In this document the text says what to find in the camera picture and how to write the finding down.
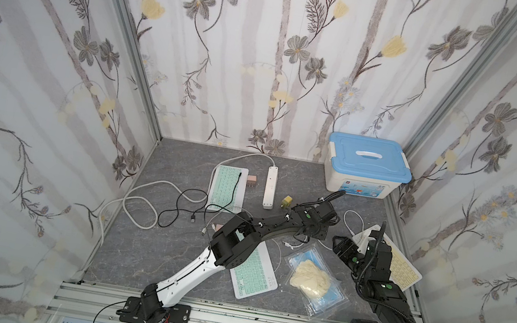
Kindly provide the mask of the yellow USB charger cube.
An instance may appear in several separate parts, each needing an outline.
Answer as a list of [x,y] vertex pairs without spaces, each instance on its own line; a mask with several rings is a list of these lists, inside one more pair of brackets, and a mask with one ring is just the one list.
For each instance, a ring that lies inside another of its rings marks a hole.
[[292,204],[292,197],[291,196],[286,196],[285,198],[283,198],[283,200],[281,201],[281,204],[280,204],[280,207],[281,208],[284,208],[284,209],[287,209],[290,207],[290,205]]

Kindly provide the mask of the yellow wireless keyboard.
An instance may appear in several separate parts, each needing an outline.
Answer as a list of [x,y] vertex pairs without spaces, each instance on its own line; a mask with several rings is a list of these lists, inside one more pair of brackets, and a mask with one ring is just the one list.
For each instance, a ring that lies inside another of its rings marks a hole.
[[[379,230],[380,225],[375,224],[370,228],[366,228],[360,233],[353,234],[351,239],[359,247],[361,253],[366,253],[369,244],[372,242],[370,235],[375,230]],[[413,266],[406,256],[399,250],[398,246],[391,240],[388,234],[384,235],[385,243],[390,247],[392,253],[392,262],[390,263],[391,276],[390,279],[398,285],[402,291],[410,289],[411,286],[417,284],[422,279],[422,274]]]

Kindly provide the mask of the white power strip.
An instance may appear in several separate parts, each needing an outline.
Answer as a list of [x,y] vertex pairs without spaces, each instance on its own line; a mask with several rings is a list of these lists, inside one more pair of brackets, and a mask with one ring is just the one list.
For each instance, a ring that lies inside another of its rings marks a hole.
[[267,181],[265,181],[265,188],[262,199],[262,208],[264,210],[271,210],[274,205],[274,195],[276,193],[277,181],[279,168],[277,166],[271,166],[268,169]]

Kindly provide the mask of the green keyboard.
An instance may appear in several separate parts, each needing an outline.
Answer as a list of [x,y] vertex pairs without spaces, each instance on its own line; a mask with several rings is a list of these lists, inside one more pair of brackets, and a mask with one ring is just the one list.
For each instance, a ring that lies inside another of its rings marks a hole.
[[251,298],[279,288],[276,271],[282,262],[281,247],[275,240],[272,242],[278,248],[276,263],[270,257],[268,242],[264,242],[258,245],[245,262],[230,271],[233,292],[237,299]]
[[248,169],[221,165],[216,168],[207,200],[207,210],[238,213],[243,206]]

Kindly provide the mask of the pink USB charger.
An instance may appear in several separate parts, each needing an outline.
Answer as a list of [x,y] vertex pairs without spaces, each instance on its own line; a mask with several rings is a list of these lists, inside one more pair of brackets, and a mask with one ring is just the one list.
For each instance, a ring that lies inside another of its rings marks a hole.
[[246,185],[248,187],[255,187],[256,184],[257,184],[257,177],[254,176],[254,175],[248,175],[247,176],[247,183],[246,183]]

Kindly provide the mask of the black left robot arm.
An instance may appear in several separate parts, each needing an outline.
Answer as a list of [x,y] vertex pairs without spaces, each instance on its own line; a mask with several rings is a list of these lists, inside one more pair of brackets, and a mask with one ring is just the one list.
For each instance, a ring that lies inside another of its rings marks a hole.
[[212,275],[243,264],[258,245],[282,235],[326,239],[339,222],[333,201],[345,195],[338,190],[318,200],[301,203],[280,215],[252,217],[241,211],[211,237],[200,255],[169,278],[147,285],[138,297],[129,297],[116,311],[122,323],[168,323],[171,311],[190,291]]

